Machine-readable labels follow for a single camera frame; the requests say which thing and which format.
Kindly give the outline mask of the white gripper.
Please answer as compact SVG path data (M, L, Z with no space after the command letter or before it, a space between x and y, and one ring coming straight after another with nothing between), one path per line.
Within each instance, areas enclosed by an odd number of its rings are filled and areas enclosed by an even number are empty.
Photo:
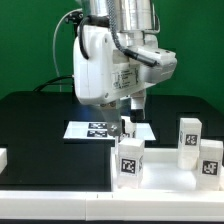
M76 96L84 105L101 104L108 134L119 136L122 121L120 103L115 100L132 94L130 119L133 123L143 121L146 103L143 89L149 84L139 79L140 64L116 49L107 28L85 26L83 45L88 60L83 57L76 38L73 50Z

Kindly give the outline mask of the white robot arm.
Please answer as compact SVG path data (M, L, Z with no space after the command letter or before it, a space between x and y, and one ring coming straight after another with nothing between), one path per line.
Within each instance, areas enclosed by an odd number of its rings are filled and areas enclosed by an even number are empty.
M144 117L149 84L141 73L159 66L147 38L160 31L151 0L81 0L83 18L74 42L75 94L95 105L111 136L123 132L121 99L130 97L132 118Z

